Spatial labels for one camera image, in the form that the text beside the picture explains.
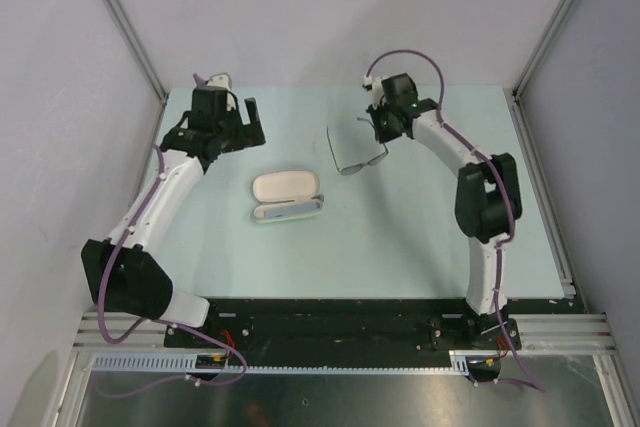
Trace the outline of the pale green glasses case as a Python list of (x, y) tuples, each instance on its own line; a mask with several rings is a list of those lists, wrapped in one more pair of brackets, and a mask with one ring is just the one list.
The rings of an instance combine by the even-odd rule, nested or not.
[[(320, 193), (320, 180), (316, 173), (307, 170), (289, 170), (256, 177), (252, 184), (254, 198), (258, 205), (253, 210), (253, 219), (259, 223), (299, 220), (318, 215), (324, 206), (324, 197)], [(320, 210), (289, 218), (264, 219), (268, 206), (280, 203), (304, 202), (316, 199), (322, 204)]]

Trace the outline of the black gold aviator sunglasses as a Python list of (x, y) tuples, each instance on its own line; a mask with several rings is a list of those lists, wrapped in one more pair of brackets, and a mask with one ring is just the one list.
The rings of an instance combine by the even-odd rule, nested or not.
[(384, 161), (389, 149), (378, 140), (373, 122), (358, 116), (346, 124), (327, 126), (325, 136), (329, 157), (336, 172), (351, 176), (366, 167), (374, 167)]

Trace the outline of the blue square cleaning cloth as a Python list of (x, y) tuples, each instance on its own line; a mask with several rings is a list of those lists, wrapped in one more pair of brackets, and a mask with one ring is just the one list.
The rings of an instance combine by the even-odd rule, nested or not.
[(280, 203), (274, 206), (268, 206), (265, 211), (264, 219), (289, 218), (309, 214), (320, 210), (322, 204), (316, 199), (304, 202)]

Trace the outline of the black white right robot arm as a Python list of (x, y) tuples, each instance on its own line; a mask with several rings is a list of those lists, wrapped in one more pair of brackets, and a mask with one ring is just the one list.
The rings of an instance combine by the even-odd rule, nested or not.
[(471, 143), (434, 100), (419, 97), (408, 74), (366, 76), (363, 88), (372, 96), (366, 112), (379, 143), (406, 136), (429, 149), (456, 176), (454, 216), (468, 238), (466, 302), (475, 313), (461, 323), (461, 335), (469, 346), (484, 348), (498, 332), (489, 315), (506, 305), (504, 250), (522, 215), (515, 159), (508, 153), (489, 155)]

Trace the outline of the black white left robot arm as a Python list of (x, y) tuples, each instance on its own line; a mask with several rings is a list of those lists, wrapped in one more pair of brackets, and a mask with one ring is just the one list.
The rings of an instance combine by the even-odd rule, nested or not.
[(214, 344), (220, 321), (209, 302), (174, 286), (156, 259), (169, 227), (192, 188), (223, 154), (265, 144), (253, 98), (238, 99), (226, 74), (200, 82), (189, 107), (155, 146), (157, 167), (120, 223), (81, 251), (98, 314), (121, 312), (141, 320), (186, 325), (197, 345)]

